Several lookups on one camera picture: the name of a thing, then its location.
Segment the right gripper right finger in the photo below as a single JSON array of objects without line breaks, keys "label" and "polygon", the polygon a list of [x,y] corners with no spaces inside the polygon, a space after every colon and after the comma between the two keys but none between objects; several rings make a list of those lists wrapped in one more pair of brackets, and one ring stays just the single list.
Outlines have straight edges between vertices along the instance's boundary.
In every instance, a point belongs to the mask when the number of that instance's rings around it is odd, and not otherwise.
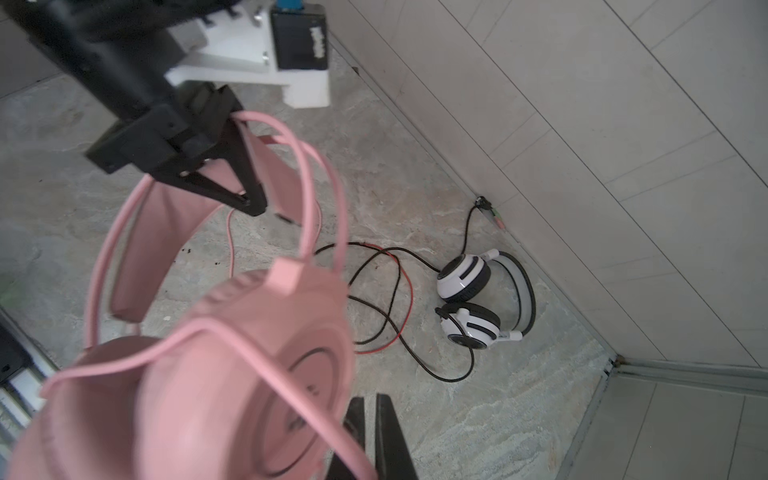
[{"label": "right gripper right finger", "polygon": [[392,399],[381,393],[376,396],[375,467],[379,480],[418,480]]}]

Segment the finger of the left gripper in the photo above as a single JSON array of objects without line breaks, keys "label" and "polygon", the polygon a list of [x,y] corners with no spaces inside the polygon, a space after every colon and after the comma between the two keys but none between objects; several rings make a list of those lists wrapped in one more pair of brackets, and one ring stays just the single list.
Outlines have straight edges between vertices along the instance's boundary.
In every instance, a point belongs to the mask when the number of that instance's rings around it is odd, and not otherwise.
[{"label": "finger of the left gripper", "polygon": [[191,146],[151,171],[153,179],[256,217],[267,207],[239,127],[225,116],[212,138],[193,137]]}]

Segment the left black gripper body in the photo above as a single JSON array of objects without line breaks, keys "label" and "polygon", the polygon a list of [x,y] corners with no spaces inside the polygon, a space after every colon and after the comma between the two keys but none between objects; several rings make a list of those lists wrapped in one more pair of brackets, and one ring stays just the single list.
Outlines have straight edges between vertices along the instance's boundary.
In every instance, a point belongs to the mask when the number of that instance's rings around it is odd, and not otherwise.
[{"label": "left black gripper body", "polygon": [[208,160],[240,170],[240,107],[227,87],[166,73],[185,53],[171,28],[207,22],[231,1],[5,1],[32,44],[117,118],[88,152],[112,173],[133,164],[157,180],[200,179]]}]

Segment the pink headphones with cable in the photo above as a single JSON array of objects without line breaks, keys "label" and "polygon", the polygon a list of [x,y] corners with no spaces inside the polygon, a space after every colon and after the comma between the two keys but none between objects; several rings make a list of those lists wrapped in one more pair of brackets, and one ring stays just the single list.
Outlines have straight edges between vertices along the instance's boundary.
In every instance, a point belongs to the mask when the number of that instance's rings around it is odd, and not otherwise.
[{"label": "pink headphones with cable", "polygon": [[168,337],[145,336],[176,256],[219,203],[143,178],[94,266],[83,351],[43,384],[9,478],[308,479],[328,452],[376,477],[343,426],[355,352],[342,182],[276,118],[233,120],[267,197],[302,228],[297,254],[218,284]]}]

